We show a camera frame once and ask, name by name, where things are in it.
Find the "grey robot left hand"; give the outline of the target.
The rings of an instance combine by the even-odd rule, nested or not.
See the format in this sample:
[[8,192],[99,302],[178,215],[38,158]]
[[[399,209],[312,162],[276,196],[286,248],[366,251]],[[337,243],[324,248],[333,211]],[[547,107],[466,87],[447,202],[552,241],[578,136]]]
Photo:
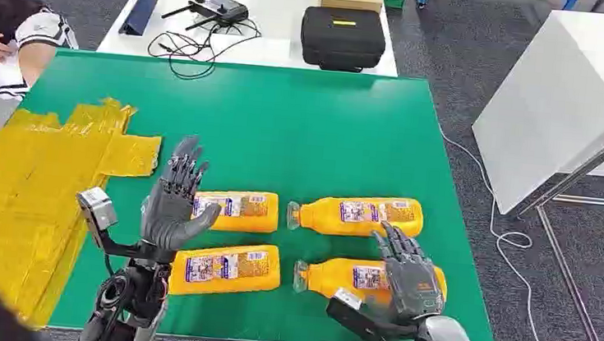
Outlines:
[[207,161],[199,161],[201,153],[198,136],[186,136],[175,147],[142,204],[142,240],[166,251],[178,251],[215,223],[221,212],[216,203],[198,216],[192,214],[196,194],[210,166]]

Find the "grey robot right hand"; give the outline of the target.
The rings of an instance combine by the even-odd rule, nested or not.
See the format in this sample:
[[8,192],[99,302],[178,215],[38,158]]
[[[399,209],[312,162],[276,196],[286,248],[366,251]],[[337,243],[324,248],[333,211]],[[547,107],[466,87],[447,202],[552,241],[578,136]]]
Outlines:
[[439,315],[445,295],[440,288],[436,267],[420,244],[403,230],[381,223],[385,233],[371,232],[378,244],[390,290],[390,300],[381,304],[368,301],[364,312],[377,325],[402,332],[424,316]]

